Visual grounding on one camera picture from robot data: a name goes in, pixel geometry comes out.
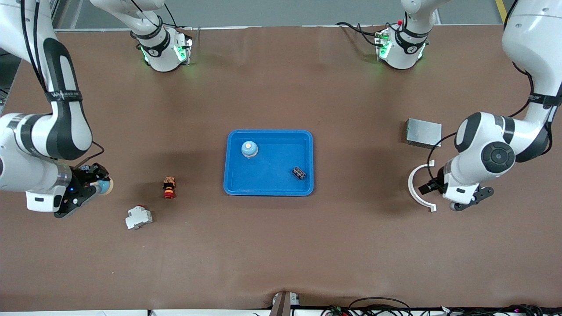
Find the metal table edge bracket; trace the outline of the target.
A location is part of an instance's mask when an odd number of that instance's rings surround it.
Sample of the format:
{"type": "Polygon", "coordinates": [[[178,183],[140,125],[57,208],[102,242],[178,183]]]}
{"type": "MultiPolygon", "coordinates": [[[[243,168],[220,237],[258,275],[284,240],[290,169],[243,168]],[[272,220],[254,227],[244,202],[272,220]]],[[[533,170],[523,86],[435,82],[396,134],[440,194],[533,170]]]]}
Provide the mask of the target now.
{"type": "Polygon", "coordinates": [[[269,316],[296,316],[295,308],[300,306],[300,296],[295,292],[278,292],[272,303],[269,316]]]}

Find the grey perforated metal box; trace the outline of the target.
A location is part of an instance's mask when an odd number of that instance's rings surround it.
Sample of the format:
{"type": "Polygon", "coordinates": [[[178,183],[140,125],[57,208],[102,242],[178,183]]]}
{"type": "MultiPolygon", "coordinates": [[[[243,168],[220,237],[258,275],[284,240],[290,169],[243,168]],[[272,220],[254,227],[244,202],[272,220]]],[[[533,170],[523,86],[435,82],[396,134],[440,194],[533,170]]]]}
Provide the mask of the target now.
{"type": "Polygon", "coordinates": [[[405,142],[409,145],[432,149],[442,138],[442,125],[414,118],[406,121],[405,142]]]}

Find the blue plastic tray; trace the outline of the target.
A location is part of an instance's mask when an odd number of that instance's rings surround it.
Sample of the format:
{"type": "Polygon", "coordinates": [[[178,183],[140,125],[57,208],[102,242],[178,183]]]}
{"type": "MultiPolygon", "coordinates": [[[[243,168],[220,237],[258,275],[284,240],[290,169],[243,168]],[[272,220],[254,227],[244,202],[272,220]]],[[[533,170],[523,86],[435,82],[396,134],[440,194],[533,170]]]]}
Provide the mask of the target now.
{"type": "Polygon", "coordinates": [[[309,196],[315,186],[313,135],[298,129],[237,129],[227,136],[223,190],[233,196],[309,196]],[[246,158],[241,146],[253,141],[259,150],[246,158]],[[298,166],[304,180],[293,176],[298,166]]]}

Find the white curved plastic bracket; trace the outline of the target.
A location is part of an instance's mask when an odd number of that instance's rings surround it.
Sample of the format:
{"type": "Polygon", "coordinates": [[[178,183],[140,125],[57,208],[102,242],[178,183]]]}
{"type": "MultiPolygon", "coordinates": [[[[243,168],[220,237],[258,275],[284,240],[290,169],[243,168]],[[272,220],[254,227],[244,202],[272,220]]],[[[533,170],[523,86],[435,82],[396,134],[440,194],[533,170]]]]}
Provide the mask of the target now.
{"type": "Polygon", "coordinates": [[[421,169],[427,169],[428,167],[434,167],[434,160],[430,160],[427,164],[419,165],[418,167],[414,168],[410,174],[409,178],[407,179],[407,187],[410,193],[410,196],[421,206],[428,208],[430,212],[437,212],[437,205],[433,203],[429,203],[425,201],[423,198],[420,197],[417,190],[414,186],[414,176],[415,174],[421,169]]]}

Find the white circuit breaker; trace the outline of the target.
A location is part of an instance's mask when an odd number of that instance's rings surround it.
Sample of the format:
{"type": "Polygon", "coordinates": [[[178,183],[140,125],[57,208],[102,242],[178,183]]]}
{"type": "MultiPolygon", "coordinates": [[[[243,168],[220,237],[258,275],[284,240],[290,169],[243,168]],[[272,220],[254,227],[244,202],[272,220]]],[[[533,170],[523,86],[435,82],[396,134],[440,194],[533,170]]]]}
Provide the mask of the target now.
{"type": "Polygon", "coordinates": [[[128,216],[125,218],[125,224],[129,230],[137,230],[152,222],[152,214],[144,205],[137,205],[128,210],[128,216]]]}

